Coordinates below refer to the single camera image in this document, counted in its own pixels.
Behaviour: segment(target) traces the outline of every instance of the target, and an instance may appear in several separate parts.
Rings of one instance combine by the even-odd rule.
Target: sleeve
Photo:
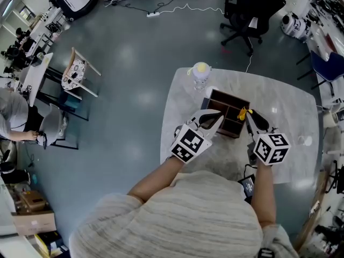
[[[11,132],[11,124],[5,120],[4,116],[0,114],[0,135],[9,138]]]
[[[92,224],[102,219],[125,216],[138,209],[142,203],[128,195],[109,194],[103,197],[85,219],[84,224]]]
[[[102,198],[69,238],[72,258],[102,257],[102,249],[121,234],[134,219],[141,202],[128,195],[110,194]]]
[[[297,258],[297,252],[291,245],[289,237],[280,225],[270,225],[263,228],[266,247],[275,254],[275,258]]]

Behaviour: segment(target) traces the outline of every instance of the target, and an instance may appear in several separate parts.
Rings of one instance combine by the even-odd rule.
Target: blue chair
[[[317,85],[313,86],[311,90],[319,87],[325,82],[332,82],[335,81],[337,78],[344,75],[344,57],[337,53],[331,53],[329,55],[328,61],[325,61],[320,56],[318,56],[314,51],[311,51],[311,60],[312,60],[312,68],[304,75],[297,78],[300,80],[305,76],[311,74],[315,71],[318,75],[320,75],[324,81],[321,81]]]

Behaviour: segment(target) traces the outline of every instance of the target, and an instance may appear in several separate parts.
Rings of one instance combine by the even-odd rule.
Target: black and white marker cube
[[[169,150],[178,159],[189,163],[211,145],[212,142],[206,140],[188,125],[183,124]]]
[[[257,139],[253,152],[268,166],[282,163],[290,147],[285,134],[261,134]]]

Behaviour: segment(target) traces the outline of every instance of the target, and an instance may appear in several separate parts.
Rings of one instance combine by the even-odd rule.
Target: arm
[[[273,171],[271,166],[264,165],[260,160],[258,160],[257,164],[257,174],[254,182],[251,206],[262,228],[276,224]]]
[[[136,184],[128,195],[145,203],[155,193],[169,187],[184,163],[176,157],[167,159],[162,165]]]
[[[23,49],[23,46],[26,42],[27,42],[27,38],[23,39],[23,43],[21,43],[21,46],[19,47],[20,51]]]
[[[12,141],[22,141],[22,140],[36,140],[38,133],[35,131],[28,132],[18,132],[11,130],[9,132],[8,139]]]

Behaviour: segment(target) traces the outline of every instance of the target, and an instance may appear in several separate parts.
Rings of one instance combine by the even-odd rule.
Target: black office chair
[[[325,193],[329,193],[333,188],[337,189],[337,194],[344,194],[344,167],[342,166],[341,169],[338,170],[337,161],[335,160],[333,162],[335,165],[334,175],[329,175],[331,178],[333,178],[333,181]]]
[[[269,19],[285,5],[285,0],[236,0],[236,4],[226,0],[225,17],[230,20],[231,25],[221,23],[220,27],[230,28],[235,34],[222,41],[225,46],[228,41],[237,37],[243,37],[249,48],[248,56],[253,54],[249,37],[258,38],[258,43],[263,42],[261,35],[269,30]],[[249,27],[253,18],[257,18],[256,28]]]

